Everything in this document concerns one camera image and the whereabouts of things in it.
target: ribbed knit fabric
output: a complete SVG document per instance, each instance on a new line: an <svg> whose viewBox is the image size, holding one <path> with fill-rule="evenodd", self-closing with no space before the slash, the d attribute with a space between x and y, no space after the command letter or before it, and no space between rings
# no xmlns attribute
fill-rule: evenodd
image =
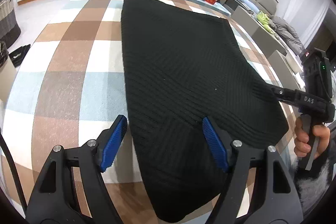
<svg viewBox="0 0 336 224"><path fill-rule="evenodd" d="M177 222L218 195L225 180L202 133L205 116L256 148L275 145L288 125L227 20L158 0L124 0L121 29L142 179L157 216Z"/></svg>

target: white floor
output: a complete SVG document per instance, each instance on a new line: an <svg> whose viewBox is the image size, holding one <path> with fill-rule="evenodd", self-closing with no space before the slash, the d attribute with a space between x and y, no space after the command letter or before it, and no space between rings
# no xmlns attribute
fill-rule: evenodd
<svg viewBox="0 0 336 224"><path fill-rule="evenodd" d="M12 52L18 47L33 44L44 27L68 1L35 0L16 7L16 21L21 29L21 34L8 51Z"/></svg>

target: curtain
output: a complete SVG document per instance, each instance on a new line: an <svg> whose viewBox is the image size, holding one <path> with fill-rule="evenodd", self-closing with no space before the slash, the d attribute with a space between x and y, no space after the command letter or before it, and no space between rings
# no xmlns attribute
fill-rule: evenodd
<svg viewBox="0 0 336 224"><path fill-rule="evenodd" d="M320 28L331 0L279 0L276 15L286 20L307 47Z"/></svg>

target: silver bolt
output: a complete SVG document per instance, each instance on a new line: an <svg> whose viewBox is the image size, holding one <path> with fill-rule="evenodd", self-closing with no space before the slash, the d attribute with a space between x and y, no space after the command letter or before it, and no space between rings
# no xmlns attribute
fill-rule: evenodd
<svg viewBox="0 0 336 224"><path fill-rule="evenodd" d="M87 145L88 145L88 146L95 146L96 143L97 143L96 140L89 140L89 141L87 141Z"/></svg>
<svg viewBox="0 0 336 224"><path fill-rule="evenodd" d="M268 147L268 151L269 151L269 152L275 152L276 149L275 149L275 147L274 147L273 145L270 145L270 146Z"/></svg>
<svg viewBox="0 0 336 224"><path fill-rule="evenodd" d="M243 143L240 141L240 140L234 140L232 142L232 144L235 146L235 147L241 147L243 145Z"/></svg>
<svg viewBox="0 0 336 224"><path fill-rule="evenodd" d="M54 150L55 152L58 152L58 151L60 151L61 149L62 149L62 147L61 147L60 145L55 145L54 148L53 148L53 150Z"/></svg>

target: finger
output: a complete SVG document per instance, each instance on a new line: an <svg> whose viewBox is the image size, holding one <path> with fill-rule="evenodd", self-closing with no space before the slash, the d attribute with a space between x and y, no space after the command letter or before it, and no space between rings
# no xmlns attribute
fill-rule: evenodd
<svg viewBox="0 0 336 224"><path fill-rule="evenodd" d="M307 155L307 153L300 151L297 147L294 148L294 153L298 156L298 157L305 157Z"/></svg>
<svg viewBox="0 0 336 224"><path fill-rule="evenodd" d="M307 143L309 141L308 134L305 131L303 131L302 128L295 127L294 132L300 142Z"/></svg>
<svg viewBox="0 0 336 224"><path fill-rule="evenodd" d="M317 137L320 137L319 145L317 147L317 151L315 154L315 156L318 157L328 147L330 138L330 129L324 125L317 125L313 127L313 134Z"/></svg>
<svg viewBox="0 0 336 224"><path fill-rule="evenodd" d="M294 140L295 143L295 147L297 147L300 151L304 152L304 153L308 153L311 149L309 144L300 142L300 140L298 138L296 138Z"/></svg>
<svg viewBox="0 0 336 224"><path fill-rule="evenodd" d="M302 120L301 120L301 117L298 117L295 121L295 126L297 128L302 128Z"/></svg>

